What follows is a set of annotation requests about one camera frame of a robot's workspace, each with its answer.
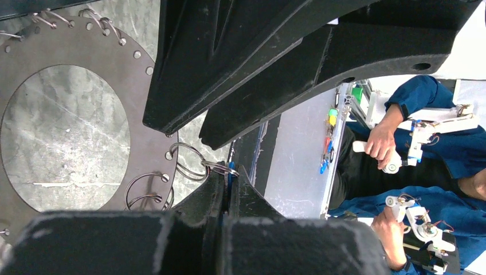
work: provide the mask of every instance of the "metal ring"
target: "metal ring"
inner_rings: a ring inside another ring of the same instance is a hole
[[[108,17],[103,17],[100,19],[100,22],[103,24],[108,24],[108,26],[115,33],[116,38],[118,38],[118,44],[120,44],[120,46],[124,46],[126,44],[127,41],[120,35],[120,32],[115,28],[115,26],[113,26],[113,21],[111,21]]]
[[[229,167],[226,167],[224,165],[218,164],[218,163],[208,162],[207,160],[203,160],[203,161],[201,161],[201,164],[206,166],[206,167],[212,168],[212,170],[214,172],[216,172],[220,175],[225,175],[225,173],[228,173],[228,174],[232,174],[234,176],[240,176],[240,173],[238,173],[236,170],[231,169]]]
[[[73,28],[73,27],[74,27],[73,23],[71,23],[70,21],[68,21],[66,18],[64,18],[64,17],[60,16],[59,14],[57,14],[57,13],[55,13],[55,12],[51,11],[50,9],[47,9],[47,10],[45,10],[44,12],[45,12],[45,13],[47,13],[47,14],[50,14],[50,15],[52,15],[52,16],[54,16],[54,17],[57,17],[58,19],[60,19],[60,20],[62,20],[62,21],[64,21],[66,24],[68,24],[68,26],[69,26],[70,28]]]
[[[201,159],[202,162],[206,161],[206,159],[204,158],[204,156],[194,147],[192,147],[191,145],[187,144],[187,143],[184,143],[184,142],[176,142],[174,144],[172,144],[170,146],[170,148],[168,149],[168,152],[170,154],[170,156],[173,158],[174,157],[174,152],[176,150],[177,147],[179,146],[182,146],[184,148],[187,148],[189,149],[190,151],[193,151],[194,153],[196,153],[199,158]],[[191,170],[189,170],[187,167],[185,167],[184,165],[180,164],[179,162],[177,162],[176,166],[175,166],[175,169],[186,179],[189,179],[189,180],[192,180],[192,181],[195,181],[195,182],[204,182],[205,180],[207,180],[207,178],[209,177],[209,173],[211,172],[211,169],[209,166],[206,166],[204,165],[204,167],[206,168],[206,173],[204,175],[201,175],[201,174],[198,174],[196,172],[192,172]],[[201,179],[195,179],[189,175],[187,175],[186,173],[184,173],[182,170],[188,172],[189,174],[192,174],[194,176],[202,176],[203,178]]]
[[[136,197],[134,198],[133,200],[131,200],[130,202],[128,202],[128,193],[130,192],[130,189],[132,188],[132,186],[141,178],[144,178],[146,176],[159,176],[160,179],[162,180],[163,179],[163,174],[162,173],[146,173],[146,174],[141,174],[139,176],[136,176],[127,186],[127,188],[125,189],[125,208],[128,209],[128,210],[131,210],[131,207],[134,205],[134,203],[136,203],[137,201],[141,200],[141,199],[144,199],[144,198],[151,198],[153,200],[155,200],[156,203],[161,203],[163,198],[158,195],[158,194],[147,194],[147,195],[143,195],[143,196],[139,196],[139,197]]]
[[[21,42],[22,42],[22,41],[23,41],[23,39],[24,39],[24,36],[18,36],[18,35],[16,35],[16,34],[10,34],[10,33],[7,33],[7,32],[6,32],[6,31],[4,31],[4,30],[0,30],[0,35],[14,37],[14,38],[19,39]]]
[[[49,22],[47,21],[46,19],[42,18],[39,16],[39,13],[33,13],[30,15],[32,17],[32,22],[34,23],[39,23],[40,22],[43,22],[45,24],[47,24],[51,29],[56,29],[57,28],[57,25],[55,22]]]
[[[172,208],[172,205],[174,204],[174,188],[170,188],[170,192],[167,196],[166,202],[164,203],[164,207],[162,208],[162,211],[169,210]]]
[[[104,33],[104,29],[100,23],[100,15],[97,14],[94,10],[92,9],[84,9],[84,10],[80,10],[79,13],[77,14],[79,17],[84,17],[85,14],[88,14],[94,21],[95,23],[98,25],[98,27],[100,27],[100,29],[103,31]]]

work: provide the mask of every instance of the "blue clip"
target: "blue clip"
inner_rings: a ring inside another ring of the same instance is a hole
[[[327,153],[330,154],[332,150],[332,140],[329,142],[329,146],[327,146]]]
[[[322,174],[325,172],[326,167],[327,167],[327,163],[328,163],[328,162],[327,162],[327,160],[325,160],[325,161],[324,161],[324,162],[323,162],[323,163],[320,165],[320,171],[319,171],[319,172],[320,172],[320,174],[321,174],[321,175],[322,175]]]

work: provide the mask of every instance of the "wire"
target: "wire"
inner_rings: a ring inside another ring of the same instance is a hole
[[[450,228],[450,232],[454,232],[454,227],[452,227],[450,224],[446,223],[445,221],[441,220],[441,221],[438,221],[436,223],[433,223],[434,226],[437,226],[439,225],[440,223],[443,223],[445,225],[447,225],[449,228]]]
[[[398,197],[399,197],[399,198],[401,198],[401,197],[408,197],[408,198],[410,198],[410,199],[412,199],[412,200],[416,201],[416,199],[415,199],[414,197],[412,197],[411,195],[409,195],[409,194],[407,194],[407,193],[402,193],[402,194],[400,194],[400,196],[398,196]]]
[[[425,146],[433,146],[436,145],[440,140],[438,135],[434,135],[434,138],[431,140],[431,143],[424,144]]]

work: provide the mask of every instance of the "person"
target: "person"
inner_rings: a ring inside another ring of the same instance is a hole
[[[423,108],[453,108],[452,92],[431,76],[415,76],[385,104],[383,120],[372,130],[347,123],[341,143],[329,214],[351,211],[376,216],[372,227],[382,241],[389,267],[398,274],[426,274],[410,264],[403,249],[403,224],[385,207],[388,195],[410,195],[429,210],[439,228],[454,228],[464,270],[486,248],[486,132],[481,126],[437,133],[422,146],[421,163],[396,174],[381,171],[396,150],[406,157],[410,131],[399,129],[410,114]],[[367,142],[365,153],[352,150],[355,140]]]

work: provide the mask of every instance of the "white controller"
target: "white controller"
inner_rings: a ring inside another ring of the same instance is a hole
[[[361,153],[365,151],[365,146],[366,142],[355,141],[352,143],[352,150],[356,153]],[[401,166],[402,157],[394,151],[390,163],[382,171],[387,174],[396,174]]]

